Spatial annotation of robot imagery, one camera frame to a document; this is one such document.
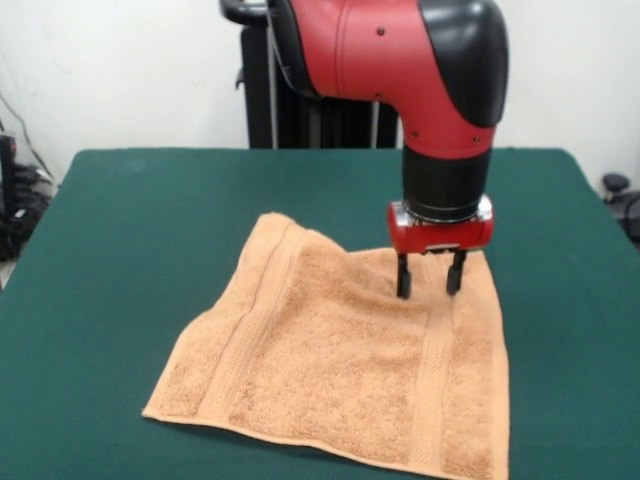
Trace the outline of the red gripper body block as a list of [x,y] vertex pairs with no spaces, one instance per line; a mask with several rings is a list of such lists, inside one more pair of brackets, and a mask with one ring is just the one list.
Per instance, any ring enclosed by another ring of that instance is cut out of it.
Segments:
[[457,223],[434,223],[411,215],[401,201],[387,208],[391,245],[398,254],[476,250],[486,247],[494,230],[493,205],[483,195],[477,212]]

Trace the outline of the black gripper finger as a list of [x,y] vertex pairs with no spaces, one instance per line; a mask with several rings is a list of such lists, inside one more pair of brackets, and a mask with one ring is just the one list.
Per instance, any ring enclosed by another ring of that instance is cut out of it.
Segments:
[[447,273],[446,291],[448,294],[457,294],[461,288],[467,254],[467,250],[457,250],[454,253],[452,263]]
[[397,254],[397,288],[396,295],[401,299],[409,299],[411,296],[412,276],[409,270],[408,255]]

